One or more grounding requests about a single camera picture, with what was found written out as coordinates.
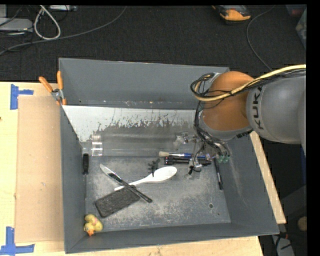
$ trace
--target cardboard sheet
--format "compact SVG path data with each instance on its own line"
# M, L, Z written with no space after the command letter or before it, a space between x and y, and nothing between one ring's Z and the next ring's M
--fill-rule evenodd
M63 241L60 107L19 97L15 242Z

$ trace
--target yellow rubber duck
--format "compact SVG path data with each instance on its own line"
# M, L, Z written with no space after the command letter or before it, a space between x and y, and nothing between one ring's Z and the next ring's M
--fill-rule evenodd
M93 214L87 214L84 217L84 220L87 223L84 224L83 230L87 232L90 237L95 233L95 231L99 232L104 228L101 221Z

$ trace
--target yellow cable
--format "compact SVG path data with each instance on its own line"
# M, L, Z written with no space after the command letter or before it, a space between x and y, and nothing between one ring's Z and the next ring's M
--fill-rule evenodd
M250 81L250 82L247 82L245 83L244 85L232 90L231 92L228 92L228 93L225 93L225 94L221 94L221 95L218 95L218 96L213 96L213 97L209 97L209 98L205 98L205 97L200 97L200 96L197 96L195 95L195 97L199 100L199 101L203 101L203 102L211 102L211 101L217 101L217 100L221 100L221 99L224 99L226 97L229 97L230 95L232 94L235 94L239 91L241 91L242 89L244 89L245 87L247 87L247 85L250 85L248 86L247 88L250 88L251 86L253 86L254 84L256 84L257 82L259 82L261 79L265 79L265 78L269 78L271 76L274 76L276 74L279 74L281 72L285 72L285 71L289 71L289 70L295 70L295 69L306 69L307 68L307 65L306 64L301 64L301 65L294 65L294 66L286 66L286 67L283 67L283 68L280 68L280 69L277 69L275 71L272 71L272 72L269 72L267 74L264 74L264 75L261 75L259 76L258 78ZM196 92L199 88L201 84L201 81L199 81L196 86L194 87L194 91Z

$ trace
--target cable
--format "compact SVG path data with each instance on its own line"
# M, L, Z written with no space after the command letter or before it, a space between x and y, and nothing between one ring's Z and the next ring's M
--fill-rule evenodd
M281 73L284 73L284 75L288 75L288 74L291 74L291 75L295 74L295 75L299 75L299 76L304 75L306 73L306 71L305 71L306 68L307 68L307 65L305 65L305 64L283 67L283 68L277 69L275 71L269 72L267 74L261 75L258 78L254 79L248 83L245 83L244 85L242 85L234 90L231 90L227 93L220 94L217 96L207 96L207 95L204 95L203 93L198 93L199 87L202 82L201 78L199 78L198 80L193 82L191 84L190 88L191 88L191 91L193 92L194 96L199 101L210 102L210 101L222 100L227 97L234 96L235 94L243 93L244 90L249 90L253 86L257 86L257 84L259 82L264 81L264 80L271 78L271 77L277 77Z
M41 10L38 12L37 16L35 17L35 20L34 20L34 23L33 23L33 28L34 28L34 31L35 33L41 38L41 39L44 39L44 40L52 40L52 39L57 39L60 37L61 35L61 29L60 29L60 26L58 24L58 22L56 21L56 19L51 15L51 13L43 6L41 5ZM54 24L56 25L56 28L58 29L58 32L57 32L57 35L54 36L54 37L45 37L43 36L42 34L39 33L38 29L37 29L37 24L38 24L38 21L39 21L39 18L41 16L43 16L44 14L47 14L51 20L54 22Z
M270 71L272 71L272 69L271 69L271 68L264 62L264 60L256 53L255 49L254 49L253 46L251 45L251 42L250 42L250 40L249 40L249 27L250 27L251 23L252 23L255 19L257 19L258 17L260 17L260 16L262 16L262 15L265 15L266 13L270 12L275 6L276 6L276 5L272 6L269 10L267 10L267 11L259 14L258 16L254 17L254 18L249 22L249 24L248 24L248 26L247 26L247 28L246 28L246 39L247 39L247 41L248 41L248 43L249 43L249 46L251 47L253 53L258 57L258 59L259 59Z
M84 31L81 33L66 35L66 36L62 36L62 37L54 38L54 39L50 39L50 40L37 40L37 41L33 41L33 42L25 42L25 43L17 44L17 45L14 45L14 46L7 48L6 50L1 51L0 56L8 51L12 51L15 48L25 47L25 46L40 44L40 43L47 43L47 42L51 42L51 41L55 41L55 40L70 39L70 38L74 38L74 37L78 37L78 36L82 36L82 35L94 32L96 30L102 29L102 28L114 23L116 20L118 20L122 16L122 14L125 12L126 9L127 9L127 6L125 6L124 9L121 11L121 13L117 17L115 17L113 20L111 20L110 22L108 22L104 25L98 26L96 28L93 28L93 29L90 29L90 30L87 30L87 31Z

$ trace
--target plastic spoon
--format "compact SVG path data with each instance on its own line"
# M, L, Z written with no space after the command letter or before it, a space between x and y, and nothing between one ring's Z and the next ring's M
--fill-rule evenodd
M177 173L177 168L174 166L166 166L166 167L162 167L159 168L157 170L154 171L152 176L152 173L150 173L147 177L131 182L129 183L129 185L138 185L141 183L154 183L154 182L162 182L165 181L167 179L170 179L173 175L175 175ZM114 189L114 191L120 190L122 189L124 186L118 186Z

